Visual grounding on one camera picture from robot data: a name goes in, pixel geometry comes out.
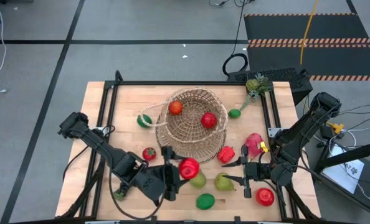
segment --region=basket handle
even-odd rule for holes
[[[148,109],[155,108],[155,107],[158,107],[158,106],[163,106],[163,105],[166,105],[166,104],[168,104],[168,103],[170,103],[170,101],[164,101],[164,102],[161,102],[161,103],[157,103],[157,104],[155,104],[155,105],[148,106],[147,108],[143,109],[143,110],[141,111],[141,114],[140,114],[140,117],[141,117],[142,122],[143,122],[146,126],[148,126],[148,127],[152,127],[152,128],[153,128],[153,127],[160,127],[160,126],[164,126],[164,125],[166,125],[166,124],[167,124],[167,122],[160,123],[160,124],[149,124],[149,123],[148,123],[148,122],[146,122],[146,121],[145,121],[145,119],[143,118],[143,113],[144,113],[146,110],[148,110]]]

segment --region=yellow cable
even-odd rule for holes
[[[307,28],[305,29],[303,42],[301,44],[300,65],[303,64],[303,52],[304,52],[305,39],[307,38],[307,33],[308,33],[308,30],[310,29],[310,24],[311,24],[311,21],[312,21],[312,17],[315,15],[316,5],[318,5],[318,0],[315,0],[314,8],[312,9],[312,12],[311,12],[311,15],[310,15],[310,20],[308,21]]]

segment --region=wooden table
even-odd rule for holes
[[[293,104],[292,93],[287,82],[273,83],[280,121],[283,127],[290,127],[298,118]],[[144,129],[136,123],[136,117],[139,112],[152,104],[165,101],[166,98],[174,91],[192,86],[175,86],[175,85],[120,85],[116,99],[113,125],[116,131],[111,134],[110,144],[122,148],[126,151],[133,151],[138,155],[146,147],[159,149],[156,141],[154,129]],[[246,92],[244,86],[199,86],[212,90],[223,102],[227,110],[240,108],[245,100]],[[97,122],[100,101],[103,92],[103,82],[88,83],[87,90],[83,101],[81,112],[89,118],[90,127],[94,127]],[[273,115],[271,110],[270,98],[267,97],[267,104],[270,110],[270,120],[272,126]],[[148,111],[148,115],[156,122],[161,108],[153,108]],[[107,120],[108,106],[106,108],[104,122]],[[242,111],[242,116],[238,119],[231,119],[227,126],[227,137],[225,145],[232,146],[235,149],[235,158],[240,155],[240,147],[243,145],[246,137],[251,133],[259,133],[267,142],[267,132],[263,119],[261,101],[251,103]],[[84,143],[76,140],[73,143],[70,159],[77,155],[85,147]],[[90,157],[90,150],[77,159],[67,171],[66,178],[62,187],[56,215],[63,214],[75,201],[82,191],[85,182],[85,175]],[[269,162],[269,154],[265,154],[263,162]],[[151,166],[163,163],[163,158],[158,156],[156,160],[150,163]],[[275,196],[275,203],[271,207],[260,206],[253,196],[252,199],[244,198],[243,187],[235,183],[237,191],[220,192],[214,187],[214,179],[220,172],[226,172],[230,175],[243,176],[241,166],[221,168],[217,159],[201,165],[203,173],[207,177],[207,184],[202,189],[195,189],[190,184],[184,185],[177,200],[169,202],[165,200],[157,213],[158,220],[199,220],[199,221],[233,221],[235,216],[240,216],[244,221],[280,221],[280,212],[278,209],[278,198]],[[113,190],[117,189],[120,181],[112,177]],[[304,203],[310,210],[320,217],[318,203],[311,175],[301,169],[293,175],[293,185]],[[264,182],[250,182],[252,194],[261,187],[269,186]],[[285,201],[287,202],[287,215],[292,215],[288,194],[285,192]],[[210,210],[199,210],[196,208],[196,198],[203,193],[210,193],[215,196],[216,203]],[[88,201],[87,214],[90,214],[92,207],[93,193],[90,194]],[[147,199],[138,189],[133,188],[127,195],[124,202],[119,202],[121,207],[128,213],[145,217],[154,209],[152,201]],[[121,214],[113,204],[108,190],[108,169],[105,169],[100,205],[98,209],[99,220],[128,220]]]

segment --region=red bell pepper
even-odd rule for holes
[[[181,161],[178,168],[181,177],[184,179],[192,179],[199,173],[200,165],[195,159],[187,158]]]
[[[234,149],[229,146],[225,146],[221,149],[220,153],[218,153],[218,160],[220,160],[223,164],[228,163],[233,157],[235,156]]]

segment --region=red strawberry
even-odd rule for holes
[[[173,101],[168,106],[168,111],[172,115],[179,115],[182,110],[183,110],[183,104],[180,101]]]
[[[213,128],[217,123],[217,118],[213,113],[205,113],[202,117],[202,124],[205,128]]]
[[[156,151],[152,147],[147,147],[143,150],[142,157],[146,161],[151,161],[156,157]]]

